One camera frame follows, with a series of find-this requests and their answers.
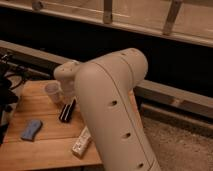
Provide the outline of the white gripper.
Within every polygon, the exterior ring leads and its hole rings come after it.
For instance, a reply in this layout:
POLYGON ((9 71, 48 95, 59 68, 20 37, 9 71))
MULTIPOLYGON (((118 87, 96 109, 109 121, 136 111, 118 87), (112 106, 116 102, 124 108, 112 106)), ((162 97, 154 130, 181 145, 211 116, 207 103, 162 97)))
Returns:
POLYGON ((73 81, 62 81, 60 83, 60 85, 61 85, 64 102, 66 104, 71 103, 72 100, 75 98, 74 82, 73 81))

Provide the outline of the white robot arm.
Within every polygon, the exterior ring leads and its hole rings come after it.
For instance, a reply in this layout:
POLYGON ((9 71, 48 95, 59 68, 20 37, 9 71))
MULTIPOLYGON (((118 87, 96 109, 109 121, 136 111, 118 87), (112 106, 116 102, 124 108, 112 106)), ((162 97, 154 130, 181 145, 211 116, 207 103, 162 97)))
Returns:
POLYGON ((147 71, 146 57, 135 48, 54 70, 65 98, 77 99, 105 171, 161 171, 129 98, 147 71))

